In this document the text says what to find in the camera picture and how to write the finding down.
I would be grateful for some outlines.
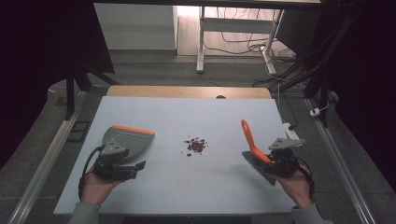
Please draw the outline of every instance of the hand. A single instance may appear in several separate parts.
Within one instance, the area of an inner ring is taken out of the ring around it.
[[[310,174],[305,166],[300,166]],[[298,208],[306,208],[313,204],[309,196],[308,181],[300,171],[297,170],[291,177],[287,178],[277,175],[270,176],[279,182],[283,190],[294,200]]]
[[[96,176],[92,170],[93,168],[91,168],[91,170],[85,175],[81,202],[101,204],[106,200],[111,190],[113,190],[118,184],[125,182],[125,180],[105,181]]]

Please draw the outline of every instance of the power adapter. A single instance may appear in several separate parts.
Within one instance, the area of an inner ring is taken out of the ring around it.
[[[309,114],[311,115],[312,118],[313,118],[313,117],[316,117],[317,115],[320,114],[320,110],[319,110],[318,108],[313,109],[313,110],[310,110],[310,111],[309,111]]]

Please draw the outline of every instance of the person's left hand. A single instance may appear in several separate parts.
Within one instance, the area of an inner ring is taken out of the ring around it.
[[[106,200],[111,190],[113,190],[118,184],[125,182],[125,180],[105,181],[96,176],[92,170],[93,168],[91,168],[91,170],[85,175],[81,202],[101,204]]]

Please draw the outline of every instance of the wall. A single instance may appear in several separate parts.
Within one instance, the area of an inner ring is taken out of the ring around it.
[[[177,48],[177,7],[94,5],[108,49]]]

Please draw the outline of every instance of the forearm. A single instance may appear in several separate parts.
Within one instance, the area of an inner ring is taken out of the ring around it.
[[[73,215],[68,224],[96,224],[100,205],[92,203],[76,203]]]
[[[323,220],[318,212],[317,205],[314,203],[303,209],[292,208],[291,215],[295,224],[332,224],[331,221]]]

